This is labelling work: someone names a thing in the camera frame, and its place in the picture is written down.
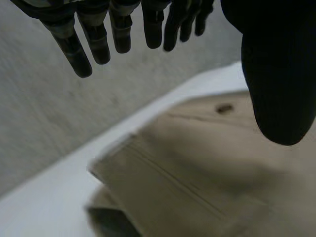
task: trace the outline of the beige fabric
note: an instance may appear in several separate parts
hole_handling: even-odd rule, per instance
[[[197,98],[92,172],[143,236],[315,236],[315,134],[277,145],[257,128],[248,93]]]

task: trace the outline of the concrete floor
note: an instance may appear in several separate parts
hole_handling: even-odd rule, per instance
[[[80,79],[38,20],[0,1],[0,195],[195,74],[239,60],[241,34],[215,9],[205,34],[171,53],[146,47],[138,8],[132,49],[117,54],[107,17],[105,66],[93,62],[76,25],[94,70]]]

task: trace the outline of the finger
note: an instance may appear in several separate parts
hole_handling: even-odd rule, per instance
[[[208,18],[209,14],[211,14],[214,10],[213,3],[214,0],[203,0],[203,3],[201,5],[201,11],[196,18],[196,36],[203,35],[206,26],[206,19]]]
[[[192,24],[194,19],[200,12],[201,1],[196,0],[190,7],[188,17],[184,20],[181,25],[181,32],[180,32],[180,40],[182,42],[186,42],[189,40],[191,32],[192,32]]]
[[[114,45],[118,53],[127,53],[131,48],[130,29],[133,24],[131,13],[138,7],[140,0],[112,0],[110,19]]]
[[[316,115],[316,7],[269,31],[244,34],[242,66],[262,133],[298,143]]]
[[[190,8],[190,0],[175,0],[170,6],[170,12],[164,29],[164,44],[165,51],[170,52],[174,49],[178,31],[188,15]]]
[[[146,44],[155,49],[162,42],[163,10],[170,4],[170,0],[143,0],[144,32]]]
[[[98,64],[106,64],[111,58],[107,32],[103,24],[109,3],[109,0],[83,1],[78,4],[77,9],[78,19],[89,43],[93,58]]]
[[[75,19],[42,23],[52,33],[75,73],[81,78],[90,76],[92,67],[75,32]]]

